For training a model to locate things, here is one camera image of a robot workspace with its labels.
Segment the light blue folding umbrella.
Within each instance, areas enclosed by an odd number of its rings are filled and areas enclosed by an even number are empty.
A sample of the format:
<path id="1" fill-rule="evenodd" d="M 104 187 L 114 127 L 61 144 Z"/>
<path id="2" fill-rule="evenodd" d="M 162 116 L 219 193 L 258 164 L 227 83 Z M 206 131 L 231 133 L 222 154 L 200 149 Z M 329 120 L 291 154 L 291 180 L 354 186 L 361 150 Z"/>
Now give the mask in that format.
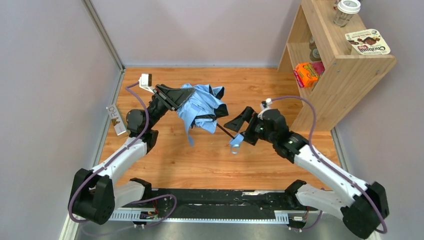
<path id="1" fill-rule="evenodd" d="M 228 106 L 222 101 L 225 94 L 224 86 L 211 86 L 210 84 L 191 85 L 186 83 L 182 86 L 193 90 L 193 94 L 176 111 L 184 124 L 188 143 L 193 146 L 194 139 L 189 131 L 192 128 L 201 128 L 210 134 L 214 134 L 216 129 L 220 129 L 230 137 L 229 147 L 232 154 L 238 154 L 244 137 L 242 134 L 231 134 L 218 123 L 219 118 L 229 115 Z"/>

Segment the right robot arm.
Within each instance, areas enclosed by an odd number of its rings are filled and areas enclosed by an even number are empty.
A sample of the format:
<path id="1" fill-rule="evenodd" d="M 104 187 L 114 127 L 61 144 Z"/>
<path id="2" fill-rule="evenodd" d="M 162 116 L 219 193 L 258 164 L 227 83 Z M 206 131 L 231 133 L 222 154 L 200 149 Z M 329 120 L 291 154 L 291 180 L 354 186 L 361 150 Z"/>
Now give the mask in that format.
<path id="1" fill-rule="evenodd" d="M 386 189 L 379 182 L 368 183 L 330 161 L 305 137 L 291 131 L 279 110 L 265 108 L 256 112 L 248 106 L 224 127 L 237 133 L 234 137 L 237 143 L 244 141 L 253 146 L 258 140 L 270 143 L 280 157 L 326 184 L 329 190 L 296 180 L 286 191 L 296 203 L 342 220 L 357 237 L 369 238 L 388 217 Z"/>

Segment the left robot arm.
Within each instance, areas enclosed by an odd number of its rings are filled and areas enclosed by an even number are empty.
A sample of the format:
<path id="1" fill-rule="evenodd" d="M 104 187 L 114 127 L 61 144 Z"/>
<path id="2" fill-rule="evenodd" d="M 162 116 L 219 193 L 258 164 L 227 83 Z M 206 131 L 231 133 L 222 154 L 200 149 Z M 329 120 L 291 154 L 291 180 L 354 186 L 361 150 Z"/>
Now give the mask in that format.
<path id="1" fill-rule="evenodd" d="M 193 87 L 171 88 L 164 84 L 148 90 L 152 92 L 151 101 L 145 104 L 137 95 L 142 109 L 127 113 L 130 134 L 124 144 L 104 162 L 75 173 L 67 206 L 72 221 L 103 225 L 116 209 L 142 200 L 146 189 L 142 180 L 130 180 L 121 186 L 116 183 L 155 146 L 159 132 L 154 125 L 168 111 L 182 108 L 195 92 Z"/>

